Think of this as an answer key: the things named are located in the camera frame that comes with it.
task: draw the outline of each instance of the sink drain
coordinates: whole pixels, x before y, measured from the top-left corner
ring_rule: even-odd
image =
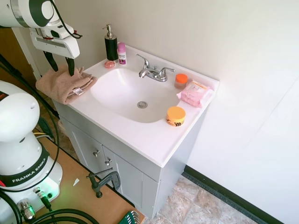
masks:
[[[137,103],[137,106],[140,109],[144,109],[144,108],[146,108],[148,106],[148,103],[144,102],[144,101],[140,101],[140,102]]]

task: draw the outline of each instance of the wall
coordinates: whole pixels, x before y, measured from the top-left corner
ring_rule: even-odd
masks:
[[[102,27],[112,23],[119,41],[220,80],[188,165],[282,222],[297,223],[297,0],[56,2],[83,35],[77,66],[105,58]],[[49,65],[21,32],[43,74]]]

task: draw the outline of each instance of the pink towel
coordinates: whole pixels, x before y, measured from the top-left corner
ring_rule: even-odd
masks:
[[[84,67],[80,70],[75,68],[74,75],[70,76],[67,64],[61,65],[56,72],[50,69],[36,82],[36,88],[61,104],[69,104],[98,80],[83,70]]]

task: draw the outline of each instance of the soap dispenser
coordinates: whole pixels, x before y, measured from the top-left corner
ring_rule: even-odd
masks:
[[[105,36],[107,59],[109,61],[115,61],[118,59],[117,37],[111,32],[111,24],[107,24],[103,29],[106,29],[106,28],[108,30],[108,33]]]

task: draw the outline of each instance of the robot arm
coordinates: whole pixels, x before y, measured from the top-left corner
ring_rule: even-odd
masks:
[[[63,22],[53,0],[0,0],[0,28],[11,27],[30,28],[33,45],[44,52],[53,70],[58,67],[52,54],[61,55],[73,75],[81,35]]]

